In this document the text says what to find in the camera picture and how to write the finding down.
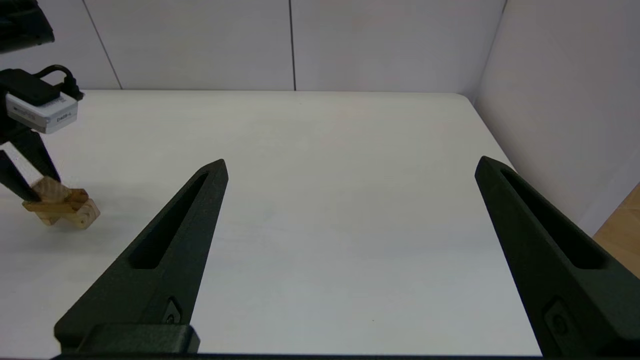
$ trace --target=white wall panel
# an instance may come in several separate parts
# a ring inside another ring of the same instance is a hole
[[[640,181],[640,1],[509,0],[476,102],[512,164],[593,234]]]
[[[39,0],[56,41],[0,55],[0,70],[37,72],[59,63],[74,73],[81,88],[120,88],[82,0]],[[51,75],[47,80],[59,81]]]
[[[287,0],[88,0],[125,89],[293,90]]]
[[[504,0],[292,0],[298,90],[473,98]]]

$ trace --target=white tabletop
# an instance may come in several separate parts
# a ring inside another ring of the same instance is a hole
[[[90,91],[43,139],[102,215],[45,227],[0,187],[2,357],[58,354],[55,322],[219,158],[201,352],[540,354],[474,180],[507,159],[462,96]]]

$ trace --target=black cable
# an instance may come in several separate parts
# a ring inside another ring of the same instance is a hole
[[[47,66],[46,68],[40,70],[39,72],[36,72],[35,74],[33,74],[36,78],[42,79],[45,76],[49,75],[50,73],[54,72],[54,71],[62,71],[65,73],[66,76],[73,78],[74,75],[71,74],[71,70],[67,69],[66,67],[62,66],[62,65],[51,65],[51,66]]]
[[[73,97],[75,100],[80,101],[84,97],[84,94],[80,91],[76,83],[76,79],[74,75],[71,73],[69,69],[62,65],[51,65],[46,68],[40,70],[39,72],[33,74],[36,78],[42,79],[43,77],[49,75],[54,71],[62,71],[65,73],[65,79],[62,84],[56,85],[60,88],[60,91],[63,93]]]

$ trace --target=wooden floor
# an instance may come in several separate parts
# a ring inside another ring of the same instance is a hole
[[[593,239],[640,277],[640,184],[611,214]]]

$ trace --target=wooden object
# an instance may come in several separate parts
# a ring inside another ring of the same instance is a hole
[[[25,209],[35,212],[45,225],[66,218],[79,229],[86,229],[100,215],[98,207],[84,189],[70,189],[45,176],[31,188],[40,196],[39,202],[25,201]]]

